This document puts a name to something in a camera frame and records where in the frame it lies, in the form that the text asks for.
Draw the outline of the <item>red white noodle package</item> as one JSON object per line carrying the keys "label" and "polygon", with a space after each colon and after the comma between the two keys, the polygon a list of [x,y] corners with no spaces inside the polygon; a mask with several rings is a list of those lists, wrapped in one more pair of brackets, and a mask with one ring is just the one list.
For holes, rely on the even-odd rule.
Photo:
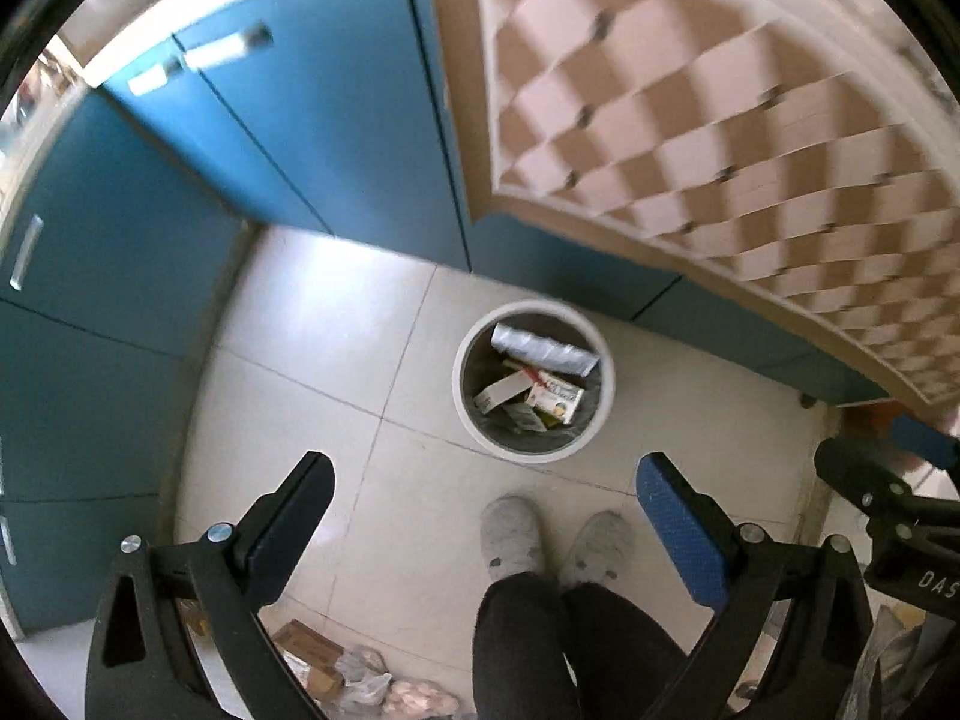
{"label": "red white noodle package", "polygon": [[494,326],[491,346],[526,366],[568,376],[587,377],[601,362],[601,358],[592,351],[574,344],[560,343],[553,338],[540,337],[521,328],[509,327],[503,322]]}

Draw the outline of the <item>white trash bin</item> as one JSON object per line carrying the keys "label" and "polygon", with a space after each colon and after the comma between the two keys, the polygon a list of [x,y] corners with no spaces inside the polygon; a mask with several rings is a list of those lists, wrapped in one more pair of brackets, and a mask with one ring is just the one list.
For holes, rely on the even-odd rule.
{"label": "white trash bin", "polygon": [[[587,377],[526,366],[491,346],[497,323],[596,353]],[[615,367],[601,332],[561,302],[526,299],[482,317],[460,342],[451,372],[462,426],[494,455],[545,465],[586,448],[612,411]]]}

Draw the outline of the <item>right grey slipper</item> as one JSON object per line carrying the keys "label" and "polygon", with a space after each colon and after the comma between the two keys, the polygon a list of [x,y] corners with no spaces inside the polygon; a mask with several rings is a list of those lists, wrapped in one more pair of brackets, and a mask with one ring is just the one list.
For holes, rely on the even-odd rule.
{"label": "right grey slipper", "polygon": [[617,512],[599,512],[579,530],[563,566],[558,585],[569,590],[579,585],[608,587],[617,582],[635,554],[635,534]]}

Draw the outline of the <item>grey slipper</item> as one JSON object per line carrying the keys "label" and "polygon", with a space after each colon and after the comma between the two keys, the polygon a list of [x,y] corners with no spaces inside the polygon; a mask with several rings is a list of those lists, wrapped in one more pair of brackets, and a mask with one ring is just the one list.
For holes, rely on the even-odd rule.
{"label": "grey slipper", "polygon": [[635,534],[617,512],[599,512],[579,530],[563,566],[558,585],[569,590],[579,585],[608,587],[617,582],[635,554]]}
{"label": "grey slipper", "polygon": [[493,582],[521,574],[544,575],[544,537],[535,505],[521,496],[488,504],[480,518],[480,548]]}

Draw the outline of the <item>cardboard box on floor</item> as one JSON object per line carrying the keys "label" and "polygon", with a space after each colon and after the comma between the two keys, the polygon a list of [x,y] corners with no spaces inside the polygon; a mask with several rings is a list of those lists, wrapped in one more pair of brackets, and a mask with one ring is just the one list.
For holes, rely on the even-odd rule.
{"label": "cardboard box on floor", "polygon": [[275,647],[301,686],[317,702],[331,702],[345,686],[337,661],[345,649],[319,632],[291,619],[272,635]]}

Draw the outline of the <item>plastic bags on floor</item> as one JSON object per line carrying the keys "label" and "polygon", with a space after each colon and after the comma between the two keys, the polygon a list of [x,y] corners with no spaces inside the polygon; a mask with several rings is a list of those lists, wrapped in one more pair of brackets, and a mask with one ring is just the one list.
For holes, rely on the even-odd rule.
{"label": "plastic bags on floor", "polygon": [[395,676],[381,653],[370,647],[345,650],[335,662],[343,686],[334,700],[342,717],[455,718],[460,702],[455,695],[425,679]]}

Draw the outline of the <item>black trouser legs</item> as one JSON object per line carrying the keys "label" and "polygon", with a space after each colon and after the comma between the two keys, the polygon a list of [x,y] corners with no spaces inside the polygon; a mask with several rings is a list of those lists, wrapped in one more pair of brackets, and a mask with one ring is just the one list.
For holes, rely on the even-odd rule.
{"label": "black trouser legs", "polygon": [[482,718],[640,718],[685,663],[659,622],[612,590],[517,574],[478,608],[473,702]]}

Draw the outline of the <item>left grey slipper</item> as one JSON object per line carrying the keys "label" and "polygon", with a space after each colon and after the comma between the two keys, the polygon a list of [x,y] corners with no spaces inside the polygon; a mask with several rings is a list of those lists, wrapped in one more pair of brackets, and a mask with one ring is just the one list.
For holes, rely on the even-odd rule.
{"label": "left grey slipper", "polygon": [[535,505],[521,496],[488,504],[480,518],[480,548],[493,582],[521,574],[544,575],[544,537]]}

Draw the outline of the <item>checkered beige table mat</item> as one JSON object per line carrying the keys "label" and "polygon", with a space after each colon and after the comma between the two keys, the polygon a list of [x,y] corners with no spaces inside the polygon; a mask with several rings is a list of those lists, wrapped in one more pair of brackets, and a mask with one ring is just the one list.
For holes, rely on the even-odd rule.
{"label": "checkered beige table mat", "polygon": [[436,0],[472,218],[678,271],[958,398],[958,124],[838,0]]}

